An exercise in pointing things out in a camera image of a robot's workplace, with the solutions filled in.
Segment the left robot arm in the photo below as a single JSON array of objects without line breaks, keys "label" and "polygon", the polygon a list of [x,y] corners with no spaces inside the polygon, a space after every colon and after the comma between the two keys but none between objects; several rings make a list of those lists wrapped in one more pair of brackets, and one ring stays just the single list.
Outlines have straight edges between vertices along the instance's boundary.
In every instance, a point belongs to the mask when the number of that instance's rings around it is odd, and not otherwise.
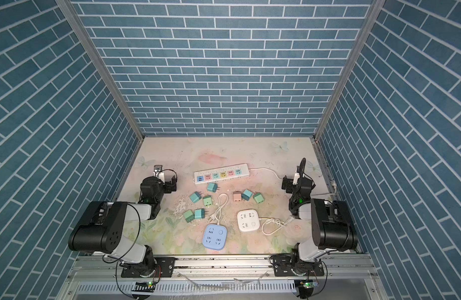
[{"label": "left robot arm", "polygon": [[170,278],[175,259],[157,259],[150,246],[137,240],[142,222],[157,217],[164,195],[177,191],[177,182],[174,170],[157,165],[154,175],[141,182],[138,202],[91,202],[70,234],[69,249],[103,253],[105,263],[122,267],[123,278]]}]

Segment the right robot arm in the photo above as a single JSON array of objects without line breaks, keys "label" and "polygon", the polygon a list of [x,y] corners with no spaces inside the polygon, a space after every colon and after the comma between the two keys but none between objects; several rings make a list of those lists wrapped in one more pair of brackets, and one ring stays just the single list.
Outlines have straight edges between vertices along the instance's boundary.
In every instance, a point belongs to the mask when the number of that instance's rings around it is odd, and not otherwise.
[{"label": "right robot arm", "polygon": [[314,197],[314,181],[305,176],[284,177],[282,189],[291,195],[288,209],[294,220],[311,222],[309,240],[297,243],[287,267],[297,276],[324,274],[320,259],[334,252],[355,250],[358,234],[348,205]]}]

